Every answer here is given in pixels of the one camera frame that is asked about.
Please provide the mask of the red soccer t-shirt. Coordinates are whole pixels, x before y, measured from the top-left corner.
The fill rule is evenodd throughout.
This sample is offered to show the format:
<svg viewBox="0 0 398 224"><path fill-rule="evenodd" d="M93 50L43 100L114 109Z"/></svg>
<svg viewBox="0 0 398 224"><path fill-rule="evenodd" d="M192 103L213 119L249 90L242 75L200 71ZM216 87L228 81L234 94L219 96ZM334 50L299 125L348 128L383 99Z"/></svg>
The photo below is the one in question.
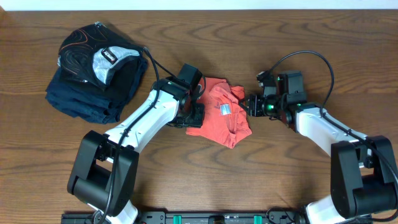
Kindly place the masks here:
<svg viewBox="0 0 398 224"><path fill-rule="evenodd" d="M198 87L205 91L197 100L205 105L205 116L200 128L187 128L187 135L201 136L232 149L252 134L247 113L239 106L245 98L243 86L231 86L225 79L206 78Z"/></svg>

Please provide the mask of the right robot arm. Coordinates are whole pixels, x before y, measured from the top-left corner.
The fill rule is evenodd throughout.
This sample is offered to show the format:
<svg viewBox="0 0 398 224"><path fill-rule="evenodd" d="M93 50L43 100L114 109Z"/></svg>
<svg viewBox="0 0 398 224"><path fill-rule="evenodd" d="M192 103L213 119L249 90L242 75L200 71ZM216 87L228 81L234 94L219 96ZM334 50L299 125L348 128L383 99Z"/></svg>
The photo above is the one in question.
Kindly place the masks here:
<svg viewBox="0 0 398 224"><path fill-rule="evenodd" d="M392 144L339 122L307 101L300 71L257 74L260 95L239 105L249 116L267 116L313 141L331 160L330 195L305 206L296 223L373 223L374 213L397 210L397 167Z"/></svg>

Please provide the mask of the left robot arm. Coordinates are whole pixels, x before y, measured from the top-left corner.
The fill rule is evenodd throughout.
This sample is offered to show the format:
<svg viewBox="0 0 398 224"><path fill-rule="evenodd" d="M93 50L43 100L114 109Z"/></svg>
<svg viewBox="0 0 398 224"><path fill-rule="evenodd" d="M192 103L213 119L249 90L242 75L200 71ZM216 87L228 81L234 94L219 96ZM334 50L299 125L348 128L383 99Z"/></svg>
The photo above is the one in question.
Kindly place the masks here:
<svg viewBox="0 0 398 224"><path fill-rule="evenodd" d="M135 223L139 211L131 197L139 156L164 126L199 128L204 92L199 69L184 64L176 77L156 81L145 102L121 124L104 134L88 132L81 140L67 184L68 193L94 213L66 213L62 223Z"/></svg>

